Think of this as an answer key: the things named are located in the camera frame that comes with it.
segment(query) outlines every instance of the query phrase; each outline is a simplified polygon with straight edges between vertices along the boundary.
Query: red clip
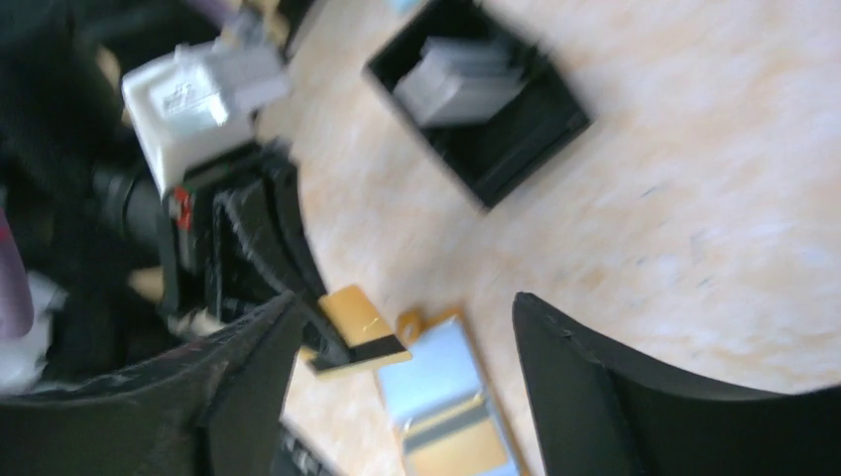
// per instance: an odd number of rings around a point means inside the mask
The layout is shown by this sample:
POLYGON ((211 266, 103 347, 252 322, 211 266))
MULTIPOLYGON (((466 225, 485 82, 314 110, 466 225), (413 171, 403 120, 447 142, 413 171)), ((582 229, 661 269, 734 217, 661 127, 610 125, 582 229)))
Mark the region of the red clip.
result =
POLYGON ((173 191, 173 198, 176 201, 176 226, 189 231, 192 227, 192 196, 182 186, 177 186, 173 191))

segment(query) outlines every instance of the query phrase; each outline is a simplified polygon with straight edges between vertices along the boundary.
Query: black plastic part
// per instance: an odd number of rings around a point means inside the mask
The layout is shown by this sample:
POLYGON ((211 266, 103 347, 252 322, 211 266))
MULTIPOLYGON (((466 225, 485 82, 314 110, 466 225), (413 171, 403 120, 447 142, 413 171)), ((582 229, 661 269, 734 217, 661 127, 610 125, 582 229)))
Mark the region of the black plastic part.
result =
POLYGON ((267 192, 275 206, 278 231, 300 273, 300 278, 315 296, 326 295, 327 287, 309 250, 303 219, 300 216, 298 168, 290 162, 268 164, 266 180, 267 192))
POLYGON ((234 232, 236 249, 253 267, 260 281, 275 293, 292 290, 301 294, 309 303, 312 312, 308 314, 308 321, 320 335, 321 342, 315 348, 319 358, 334 366, 348 364, 351 361, 350 349, 320 311, 317 303, 320 296, 314 295, 301 280, 295 262, 285 250, 283 237, 278 236, 276 230, 279 228, 272 226, 277 223, 277 217, 270 211, 269 206, 274 208, 274 202, 267 195, 266 184, 258 179, 219 197, 228 220, 225 228, 234 232))
MULTIPOLYGON (((181 315, 204 306, 218 310, 218 300, 207 301, 215 295, 207 292, 216 288, 215 280, 221 279, 221 275, 205 269, 218 265, 211 259, 214 247, 219 246, 213 228, 213 202, 217 193, 234 185, 239 177, 248 177, 249 171, 264 160, 258 145, 247 144, 206 167, 187 172, 181 188, 190 193, 189 229, 179 229, 176 217, 169 213, 157 227, 158 253, 164 271, 162 311, 165 314, 181 315)), ((164 198, 165 207, 169 208, 175 201, 174 192, 170 191, 164 198)))
POLYGON ((499 203, 590 125, 550 58, 470 0, 430 1, 366 67, 397 111, 486 207, 499 203), (393 92, 421 60, 429 36, 506 45, 513 64, 525 70, 525 89, 485 124, 422 128, 393 92))
POLYGON ((841 474, 841 387, 779 395, 708 379, 533 295, 517 295, 514 327, 546 474, 841 474))
POLYGON ((395 335, 387 335, 379 339, 365 342, 350 348, 350 361, 337 362, 335 359, 329 359, 329 355, 320 353, 316 358, 309 362, 310 367, 317 373, 332 370, 342 367, 347 364, 357 365, 371 360, 379 359, 387 355, 399 354, 406 352, 406 347, 401 343, 400 339, 395 335))
POLYGON ((129 190, 122 236, 132 237, 138 243, 155 243, 158 229, 150 223, 157 223, 162 215, 165 211, 158 188, 148 174, 141 174, 129 190))

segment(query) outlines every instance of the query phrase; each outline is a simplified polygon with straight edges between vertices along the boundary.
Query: open black box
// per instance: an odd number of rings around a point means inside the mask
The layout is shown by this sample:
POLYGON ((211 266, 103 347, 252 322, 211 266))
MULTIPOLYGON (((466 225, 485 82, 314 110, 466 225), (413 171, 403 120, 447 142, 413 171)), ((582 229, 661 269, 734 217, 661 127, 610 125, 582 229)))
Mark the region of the open black box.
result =
POLYGON ((471 0, 430 0, 366 69, 397 110, 490 208, 589 125, 549 57, 471 0), (427 37, 494 40, 507 45, 524 69, 523 92, 490 121, 471 126, 423 128, 394 96, 397 82, 421 60, 427 37))

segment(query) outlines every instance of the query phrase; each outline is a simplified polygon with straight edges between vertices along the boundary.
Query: black cylinder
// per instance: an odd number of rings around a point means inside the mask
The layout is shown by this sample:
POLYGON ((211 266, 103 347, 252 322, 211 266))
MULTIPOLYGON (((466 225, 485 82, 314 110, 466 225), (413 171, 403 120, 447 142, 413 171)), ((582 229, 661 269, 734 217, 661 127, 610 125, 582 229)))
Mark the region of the black cylinder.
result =
POLYGON ((129 167, 96 167, 93 194, 100 222, 147 253, 157 255, 157 225, 164 208, 144 165, 140 162, 129 167))

